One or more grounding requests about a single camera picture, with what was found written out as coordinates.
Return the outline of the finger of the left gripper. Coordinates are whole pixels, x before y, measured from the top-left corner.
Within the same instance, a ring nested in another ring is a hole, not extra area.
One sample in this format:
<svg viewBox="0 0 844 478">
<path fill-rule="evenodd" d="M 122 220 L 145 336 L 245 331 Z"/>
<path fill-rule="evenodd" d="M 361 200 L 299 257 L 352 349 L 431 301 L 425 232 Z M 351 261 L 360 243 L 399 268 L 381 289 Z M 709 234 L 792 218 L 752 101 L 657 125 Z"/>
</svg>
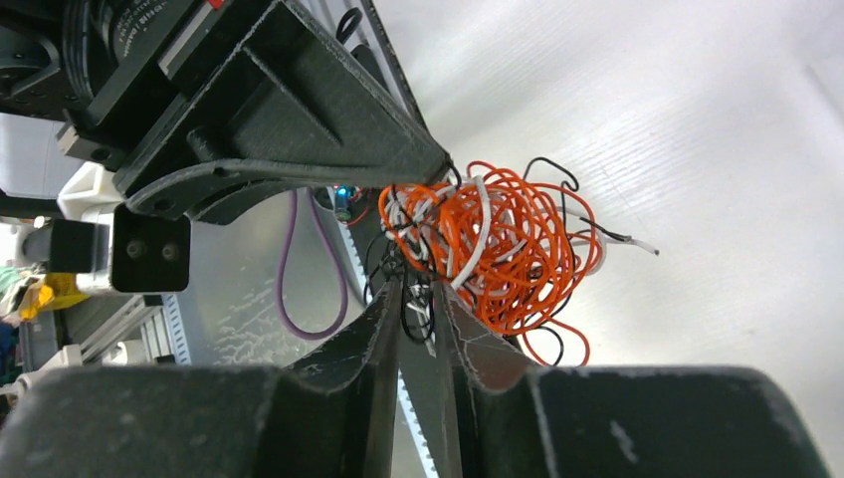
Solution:
<svg viewBox="0 0 844 478">
<path fill-rule="evenodd" d="M 294 1 L 227 1 L 178 52 L 148 62 L 167 96 L 119 123 L 128 198 L 381 187 L 439 177 L 447 152 Z"/>
<path fill-rule="evenodd" d="M 249 176 L 197 176 L 154 181 L 126 200 L 134 213 L 175 220 L 182 215 L 228 225 L 250 208 L 298 187 L 289 180 Z"/>
</svg>

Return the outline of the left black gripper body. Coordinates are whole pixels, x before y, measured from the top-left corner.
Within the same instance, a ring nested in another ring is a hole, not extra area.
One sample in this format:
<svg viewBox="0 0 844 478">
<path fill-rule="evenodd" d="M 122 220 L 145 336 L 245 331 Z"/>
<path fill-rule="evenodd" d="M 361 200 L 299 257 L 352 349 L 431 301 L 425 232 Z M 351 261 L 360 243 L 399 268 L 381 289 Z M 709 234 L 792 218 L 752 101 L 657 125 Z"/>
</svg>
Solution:
<svg viewBox="0 0 844 478">
<path fill-rule="evenodd" d="M 64 119 L 70 156 L 112 172 L 275 171 L 225 142 L 259 82 L 242 61 L 271 1 L 5 1 L 1 109 Z"/>
</svg>

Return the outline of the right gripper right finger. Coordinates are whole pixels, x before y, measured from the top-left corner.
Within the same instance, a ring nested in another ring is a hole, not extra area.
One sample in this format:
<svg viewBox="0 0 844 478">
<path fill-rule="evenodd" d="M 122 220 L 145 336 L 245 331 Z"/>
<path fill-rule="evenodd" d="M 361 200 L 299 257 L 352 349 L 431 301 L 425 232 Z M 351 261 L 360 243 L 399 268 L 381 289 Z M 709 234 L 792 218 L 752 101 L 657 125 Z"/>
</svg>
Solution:
<svg viewBox="0 0 844 478">
<path fill-rule="evenodd" d="M 435 288 L 446 474 L 825 477 L 784 392 L 737 366 L 539 365 Z"/>
</svg>

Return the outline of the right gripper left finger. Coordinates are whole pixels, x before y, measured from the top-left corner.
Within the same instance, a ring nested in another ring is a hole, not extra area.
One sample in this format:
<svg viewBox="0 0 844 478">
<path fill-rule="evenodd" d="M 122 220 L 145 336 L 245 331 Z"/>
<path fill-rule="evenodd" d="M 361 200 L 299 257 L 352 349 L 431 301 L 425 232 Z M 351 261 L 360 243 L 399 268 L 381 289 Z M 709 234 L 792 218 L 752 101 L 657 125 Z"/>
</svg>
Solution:
<svg viewBox="0 0 844 478">
<path fill-rule="evenodd" d="M 296 362 L 47 372 L 1 430 L 5 477 L 386 477 L 401 287 Z"/>
</svg>

